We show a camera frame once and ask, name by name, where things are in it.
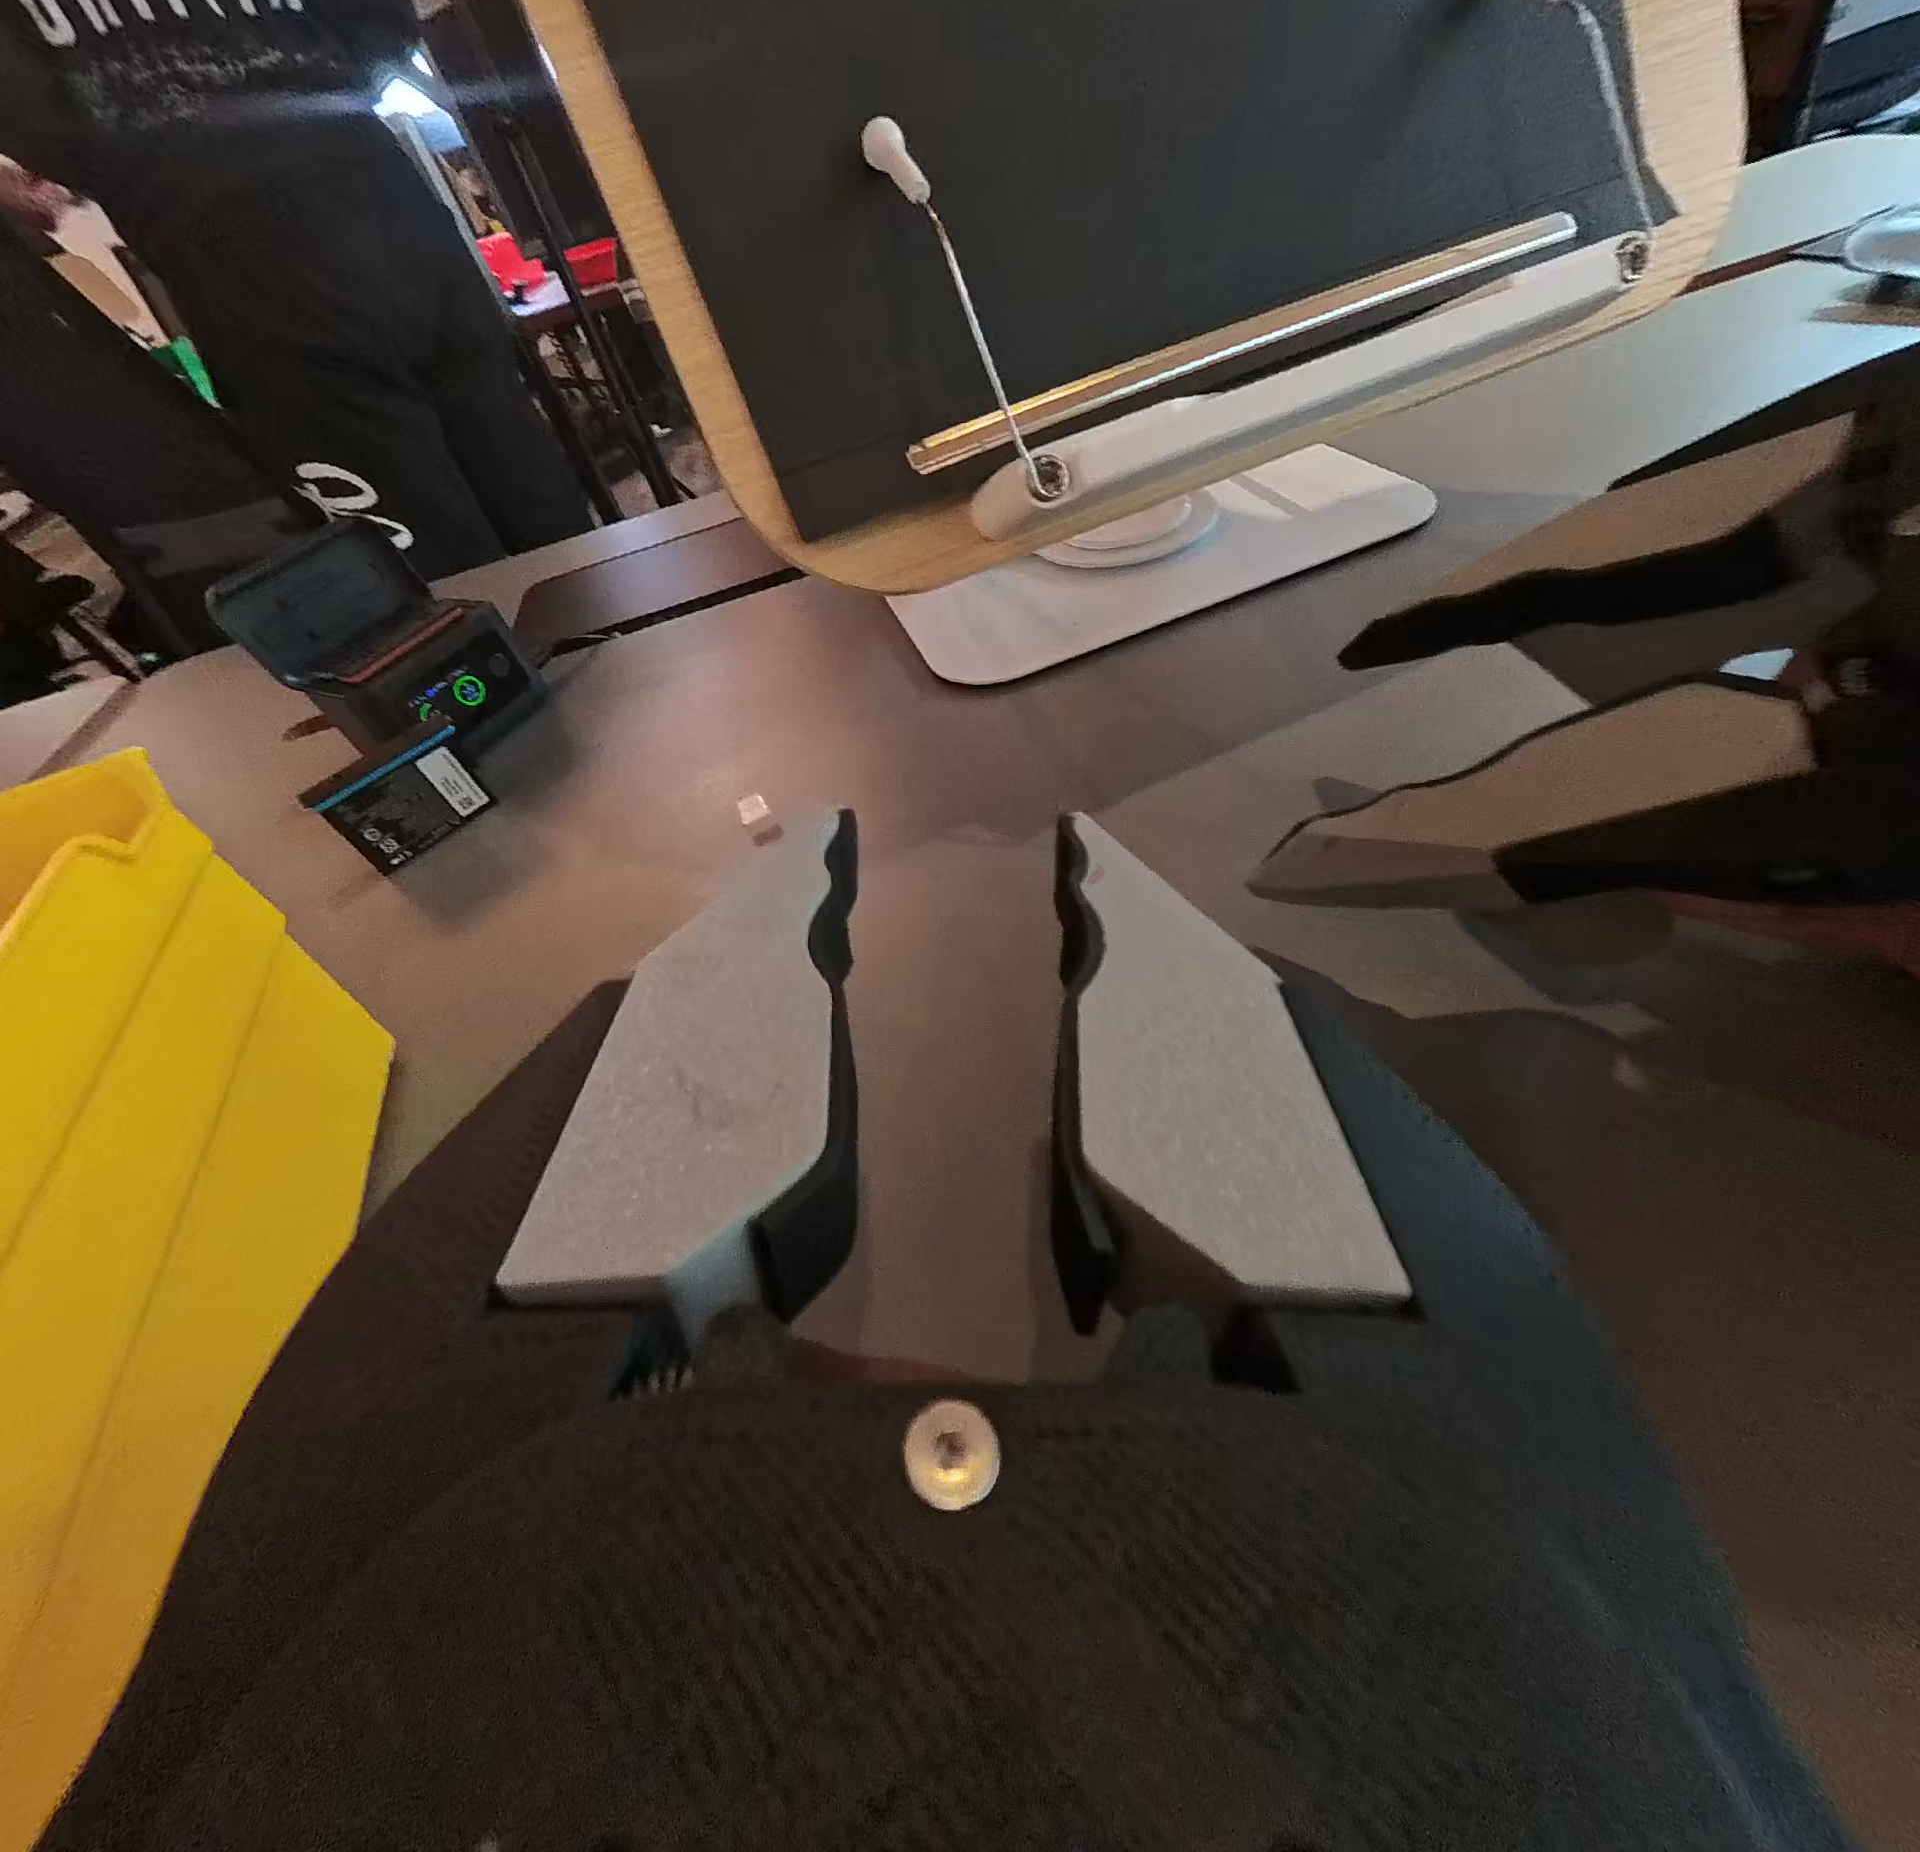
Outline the white stand base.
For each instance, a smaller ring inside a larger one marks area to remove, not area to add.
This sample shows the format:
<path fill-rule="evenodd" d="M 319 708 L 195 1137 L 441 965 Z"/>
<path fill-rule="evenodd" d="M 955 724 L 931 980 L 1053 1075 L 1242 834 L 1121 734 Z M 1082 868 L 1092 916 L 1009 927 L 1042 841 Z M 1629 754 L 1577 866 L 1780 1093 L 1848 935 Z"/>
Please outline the white stand base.
<path fill-rule="evenodd" d="M 1434 512 L 1426 485 L 1307 447 L 886 607 L 934 679 L 996 689 L 1394 542 Z"/>

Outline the yellow plastic bin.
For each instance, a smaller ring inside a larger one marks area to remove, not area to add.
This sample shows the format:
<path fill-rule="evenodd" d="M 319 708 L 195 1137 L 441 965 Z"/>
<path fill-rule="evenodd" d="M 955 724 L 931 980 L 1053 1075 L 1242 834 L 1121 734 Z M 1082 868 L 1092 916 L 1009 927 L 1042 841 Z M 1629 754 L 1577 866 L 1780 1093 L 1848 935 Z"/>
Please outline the yellow plastic bin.
<path fill-rule="evenodd" d="M 354 1236 L 395 1036 L 132 747 L 2 802 L 2 1844 L 130 1682 Z"/>

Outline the person's right hand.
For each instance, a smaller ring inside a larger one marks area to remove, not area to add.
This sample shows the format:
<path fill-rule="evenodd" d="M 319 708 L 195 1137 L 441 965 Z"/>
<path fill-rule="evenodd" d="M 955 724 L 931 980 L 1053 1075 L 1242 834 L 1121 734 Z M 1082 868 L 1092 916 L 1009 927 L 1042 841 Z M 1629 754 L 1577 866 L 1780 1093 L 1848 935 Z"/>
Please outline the person's right hand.
<path fill-rule="evenodd" d="M 1751 905 L 1661 894 L 1682 919 L 1802 951 L 1861 958 L 1917 980 L 1917 905 Z"/>

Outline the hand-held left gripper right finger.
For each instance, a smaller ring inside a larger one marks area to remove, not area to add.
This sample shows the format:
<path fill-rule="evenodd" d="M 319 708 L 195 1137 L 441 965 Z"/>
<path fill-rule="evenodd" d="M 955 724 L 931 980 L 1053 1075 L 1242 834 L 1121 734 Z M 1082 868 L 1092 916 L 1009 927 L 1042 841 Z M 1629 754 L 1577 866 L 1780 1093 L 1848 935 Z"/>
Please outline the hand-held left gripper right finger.
<path fill-rule="evenodd" d="M 1283 980 L 1084 813 L 1053 834 L 1049 1249 L 1067 1317 L 1403 1312 Z"/>

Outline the black office chair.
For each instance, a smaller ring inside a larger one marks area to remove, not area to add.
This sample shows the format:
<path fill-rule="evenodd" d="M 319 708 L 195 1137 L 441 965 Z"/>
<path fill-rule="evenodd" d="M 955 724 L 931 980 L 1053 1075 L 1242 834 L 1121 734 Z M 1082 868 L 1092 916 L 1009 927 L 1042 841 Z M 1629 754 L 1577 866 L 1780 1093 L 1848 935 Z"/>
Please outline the black office chair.
<path fill-rule="evenodd" d="M 1916 0 L 1736 0 L 1746 159 L 1891 129 L 1917 90 Z"/>

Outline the red box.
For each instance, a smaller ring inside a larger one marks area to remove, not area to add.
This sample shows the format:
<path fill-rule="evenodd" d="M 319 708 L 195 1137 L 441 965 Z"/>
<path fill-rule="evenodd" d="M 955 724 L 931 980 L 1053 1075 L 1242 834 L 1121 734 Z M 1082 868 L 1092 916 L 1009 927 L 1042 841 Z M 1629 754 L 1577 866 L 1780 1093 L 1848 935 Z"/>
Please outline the red box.
<path fill-rule="evenodd" d="M 525 296 L 559 278 L 540 261 L 526 257 L 507 232 L 481 237 L 475 249 L 482 257 L 498 290 L 507 296 Z M 581 290 L 615 285 L 616 242 L 611 237 L 573 245 L 564 253 L 565 269 Z"/>

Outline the black board book stand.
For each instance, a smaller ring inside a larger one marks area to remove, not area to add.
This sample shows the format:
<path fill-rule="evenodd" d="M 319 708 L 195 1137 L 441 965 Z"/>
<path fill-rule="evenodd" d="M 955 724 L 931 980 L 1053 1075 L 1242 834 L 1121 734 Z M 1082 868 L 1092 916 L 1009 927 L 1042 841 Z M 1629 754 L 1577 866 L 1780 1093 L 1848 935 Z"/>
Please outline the black board book stand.
<path fill-rule="evenodd" d="M 922 593 L 1616 331 L 1704 268 L 1736 0 L 519 0 L 712 463 L 790 566 Z M 1027 497 L 899 121 L 1034 452 Z"/>

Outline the black battery charger case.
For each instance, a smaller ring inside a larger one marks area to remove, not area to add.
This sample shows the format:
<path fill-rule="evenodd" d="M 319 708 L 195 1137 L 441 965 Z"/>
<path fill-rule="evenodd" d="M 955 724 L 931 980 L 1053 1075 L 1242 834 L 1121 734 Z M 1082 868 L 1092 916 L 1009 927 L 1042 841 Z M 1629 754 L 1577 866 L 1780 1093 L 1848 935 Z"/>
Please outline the black battery charger case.
<path fill-rule="evenodd" d="M 330 520 L 227 573 L 204 614 L 360 754 L 439 721 L 481 753 L 549 702 L 498 607 L 437 593 L 373 520 Z"/>

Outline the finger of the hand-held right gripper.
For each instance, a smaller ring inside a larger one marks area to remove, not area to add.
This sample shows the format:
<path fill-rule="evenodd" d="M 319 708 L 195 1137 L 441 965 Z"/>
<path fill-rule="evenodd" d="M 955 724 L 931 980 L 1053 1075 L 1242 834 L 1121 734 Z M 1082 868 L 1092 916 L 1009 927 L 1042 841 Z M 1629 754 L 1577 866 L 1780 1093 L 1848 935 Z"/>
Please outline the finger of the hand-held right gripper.
<path fill-rule="evenodd" d="M 1340 669 L 1513 646 L 1551 676 L 1891 670 L 1891 418 L 1842 419 L 1650 474 L 1367 624 Z"/>
<path fill-rule="evenodd" d="M 1546 965 L 1624 965 L 1671 940 L 1673 916 L 1653 894 L 1527 905 L 1498 856 L 1805 776 L 1814 763 L 1801 703 L 1739 679 L 1673 681 L 1557 720 L 1451 776 L 1304 818 L 1244 886 L 1297 908 L 1444 914 L 1483 945 Z"/>

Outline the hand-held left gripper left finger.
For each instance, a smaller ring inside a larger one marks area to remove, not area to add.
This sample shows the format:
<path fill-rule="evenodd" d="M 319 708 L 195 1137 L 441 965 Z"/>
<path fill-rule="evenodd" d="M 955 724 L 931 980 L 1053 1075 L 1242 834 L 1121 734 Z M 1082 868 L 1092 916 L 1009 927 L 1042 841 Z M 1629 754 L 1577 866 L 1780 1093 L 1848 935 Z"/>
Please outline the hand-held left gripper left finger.
<path fill-rule="evenodd" d="M 828 1287 L 856 1225 L 855 898 L 855 813 L 828 810 L 639 961 L 498 1301 L 790 1323 Z"/>

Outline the black battery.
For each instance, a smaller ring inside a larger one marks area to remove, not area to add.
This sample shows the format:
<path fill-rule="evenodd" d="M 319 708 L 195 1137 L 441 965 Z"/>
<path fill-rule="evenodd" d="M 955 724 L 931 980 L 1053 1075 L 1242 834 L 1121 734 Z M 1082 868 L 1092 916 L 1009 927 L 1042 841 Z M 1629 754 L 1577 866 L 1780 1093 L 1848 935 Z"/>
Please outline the black battery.
<path fill-rule="evenodd" d="M 297 806 L 389 877 L 495 806 L 459 736 L 451 720 L 431 712 L 299 791 Z"/>

